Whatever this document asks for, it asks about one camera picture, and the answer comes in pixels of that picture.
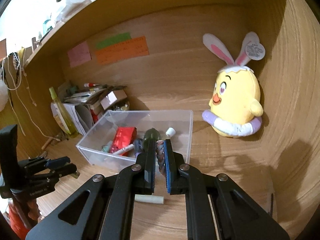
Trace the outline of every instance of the clear plastic box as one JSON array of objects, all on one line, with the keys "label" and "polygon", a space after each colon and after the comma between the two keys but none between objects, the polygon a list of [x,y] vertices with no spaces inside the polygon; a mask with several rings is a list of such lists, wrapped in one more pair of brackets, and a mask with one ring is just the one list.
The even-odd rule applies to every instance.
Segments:
[{"label": "clear plastic box", "polygon": [[102,151],[102,146],[113,140],[118,127],[136,127],[138,138],[143,138],[145,132],[152,127],[157,129],[163,138],[166,130],[172,127],[176,130],[176,134],[171,138],[172,148],[181,153],[185,162],[189,163],[192,125],[193,112],[189,110],[107,111],[76,147],[90,164],[119,172],[134,164],[136,159]]}]

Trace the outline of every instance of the silver bolt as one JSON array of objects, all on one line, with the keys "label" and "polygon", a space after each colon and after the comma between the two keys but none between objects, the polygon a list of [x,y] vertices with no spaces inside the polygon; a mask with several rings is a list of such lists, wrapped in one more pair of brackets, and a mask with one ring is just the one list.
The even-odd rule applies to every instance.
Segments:
[{"label": "silver bolt", "polygon": [[190,169],[190,165],[189,164],[181,164],[180,165],[180,169],[183,170],[183,171],[187,171]]},{"label": "silver bolt", "polygon": [[139,171],[139,170],[141,170],[141,165],[140,164],[134,164],[134,165],[131,166],[131,169],[133,171]]},{"label": "silver bolt", "polygon": [[102,181],[103,180],[103,176],[101,174],[96,174],[92,177],[92,180],[94,182],[99,182],[99,181]]},{"label": "silver bolt", "polygon": [[221,181],[227,181],[228,176],[226,174],[224,174],[224,173],[220,173],[218,175],[218,179],[221,180]]}]

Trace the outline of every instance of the pink inner ear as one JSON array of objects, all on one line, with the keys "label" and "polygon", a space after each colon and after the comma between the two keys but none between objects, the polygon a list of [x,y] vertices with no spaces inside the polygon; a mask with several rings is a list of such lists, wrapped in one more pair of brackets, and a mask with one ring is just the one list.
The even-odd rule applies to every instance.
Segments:
[{"label": "pink inner ear", "polygon": [[219,49],[217,46],[211,44],[211,49],[215,55],[217,55],[219,58],[223,59],[227,64],[233,65],[233,62],[230,58],[227,57],[226,54],[224,54],[221,49]]},{"label": "pink inner ear", "polygon": [[237,58],[236,64],[241,65],[241,63],[246,59],[247,54],[245,51]]}]

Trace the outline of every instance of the green sticky note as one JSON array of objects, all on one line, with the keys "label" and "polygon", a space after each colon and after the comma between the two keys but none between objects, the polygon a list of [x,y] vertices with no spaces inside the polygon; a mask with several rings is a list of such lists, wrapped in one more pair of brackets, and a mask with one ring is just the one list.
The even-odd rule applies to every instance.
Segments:
[{"label": "green sticky note", "polygon": [[122,41],[127,41],[130,39],[131,39],[130,33],[121,33],[116,36],[107,38],[103,41],[100,41],[99,43],[97,43],[96,48],[103,49],[103,48],[108,47],[110,45],[113,45],[113,44],[116,44],[116,43],[119,43]]}]

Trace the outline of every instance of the dark green object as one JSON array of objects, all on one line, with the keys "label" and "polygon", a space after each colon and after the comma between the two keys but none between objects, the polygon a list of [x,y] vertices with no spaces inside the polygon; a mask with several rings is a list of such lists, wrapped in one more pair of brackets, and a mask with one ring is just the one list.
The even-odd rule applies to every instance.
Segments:
[{"label": "dark green object", "polygon": [[116,36],[107,38],[107,39],[105,39],[103,41],[100,41],[99,43],[97,43],[96,48],[97,49],[103,49],[103,48],[111,46],[113,44],[116,44],[116,43],[119,43],[119,42],[122,42],[122,41],[127,41],[127,40],[130,40],[130,39],[131,39],[130,33],[121,33],[121,34],[118,34]]},{"label": "dark green object", "polygon": [[154,128],[151,128],[151,129],[147,130],[146,133],[144,134],[144,137],[143,137],[143,149],[145,151],[148,150],[149,141],[151,139],[155,140],[155,141],[160,140],[160,133]]}]

